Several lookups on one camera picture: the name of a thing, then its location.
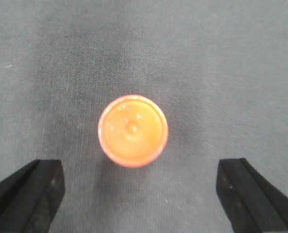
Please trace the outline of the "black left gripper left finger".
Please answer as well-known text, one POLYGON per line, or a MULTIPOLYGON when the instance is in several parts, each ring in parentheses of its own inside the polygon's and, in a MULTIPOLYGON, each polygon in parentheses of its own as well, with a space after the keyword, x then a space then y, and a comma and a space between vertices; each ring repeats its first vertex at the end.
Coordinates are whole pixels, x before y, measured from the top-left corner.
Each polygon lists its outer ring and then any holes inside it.
POLYGON ((47 233, 65 194, 60 160, 33 160, 0 182, 0 233, 47 233))

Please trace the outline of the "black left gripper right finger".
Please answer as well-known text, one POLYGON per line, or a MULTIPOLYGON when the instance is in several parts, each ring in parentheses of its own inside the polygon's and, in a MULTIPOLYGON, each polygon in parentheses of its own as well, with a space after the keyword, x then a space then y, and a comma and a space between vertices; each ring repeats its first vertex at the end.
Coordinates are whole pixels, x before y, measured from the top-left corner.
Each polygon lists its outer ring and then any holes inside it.
POLYGON ((288 233, 288 197, 245 159, 219 161, 216 192, 236 233, 288 233))

